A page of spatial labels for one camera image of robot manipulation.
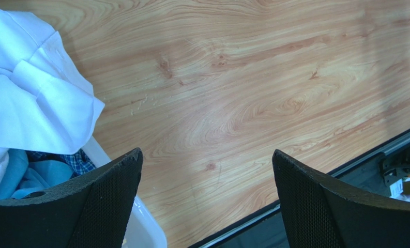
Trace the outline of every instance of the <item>black metal bracket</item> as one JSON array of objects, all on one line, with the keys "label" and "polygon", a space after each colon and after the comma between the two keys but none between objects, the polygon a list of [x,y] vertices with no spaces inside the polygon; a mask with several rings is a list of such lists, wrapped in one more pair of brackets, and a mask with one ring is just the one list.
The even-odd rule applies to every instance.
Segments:
[{"label": "black metal bracket", "polygon": [[389,187],[399,179],[410,175],[410,147],[382,158],[379,164],[384,184]]}]

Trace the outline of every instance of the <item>wood grain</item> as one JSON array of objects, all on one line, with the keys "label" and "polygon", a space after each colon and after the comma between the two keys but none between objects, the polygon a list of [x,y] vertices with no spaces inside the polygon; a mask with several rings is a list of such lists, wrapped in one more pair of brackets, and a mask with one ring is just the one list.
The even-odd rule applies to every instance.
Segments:
[{"label": "wood grain", "polygon": [[170,247],[278,199],[279,148],[328,172],[410,128],[410,0],[0,0],[52,24],[107,105],[95,138],[145,154]]}]

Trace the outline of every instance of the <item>laundry basket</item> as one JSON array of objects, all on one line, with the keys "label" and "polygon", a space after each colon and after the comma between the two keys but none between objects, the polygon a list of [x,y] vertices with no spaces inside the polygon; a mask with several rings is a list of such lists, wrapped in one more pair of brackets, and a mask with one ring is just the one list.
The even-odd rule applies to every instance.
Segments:
[{"label": "laundry basket", "polygon": [[[82,149],[96,167],[101,167],[111,161],[93,137],[90,138]],[[166,236],[162,228],[157,224],[142,200],[136,196],[122,247],[166,248],[167,246]]]}]

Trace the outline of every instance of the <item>blue cloth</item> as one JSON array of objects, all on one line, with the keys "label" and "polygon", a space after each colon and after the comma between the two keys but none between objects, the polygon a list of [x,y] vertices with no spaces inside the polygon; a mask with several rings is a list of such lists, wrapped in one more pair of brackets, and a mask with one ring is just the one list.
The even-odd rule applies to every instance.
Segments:
[{"label": "blue cloth", "polygon": [[26,153],[30,162],[57,160],[66,163],[70,165],[78,176],[96,169],[96,166],[82,149],[73,155],[52,154],[38,151],[26,151]]},{"label": "blue cloth", "polygon": [[9,163],[0,183],[0,200],[8,199],[17,189],[18,184],[26,173],[29,161],[24,150],[9,149]]},{"label": "blue cloth", "polygon": [[45,160],[29,163],[18,189],[12,194],[12,198],[22,199],[30,193],[68,181],[72,176],[72,168],[60,161]]}]

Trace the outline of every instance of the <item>pile of clothes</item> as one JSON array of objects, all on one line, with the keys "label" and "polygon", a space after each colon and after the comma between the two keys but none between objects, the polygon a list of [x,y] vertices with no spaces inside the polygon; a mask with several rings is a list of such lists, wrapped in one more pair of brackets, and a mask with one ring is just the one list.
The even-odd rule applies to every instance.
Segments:
[{"label": "pile of clothes", "polygon": [[81,148],[103,108],[51,25],[0,10],[0,199],[95,169]]}]

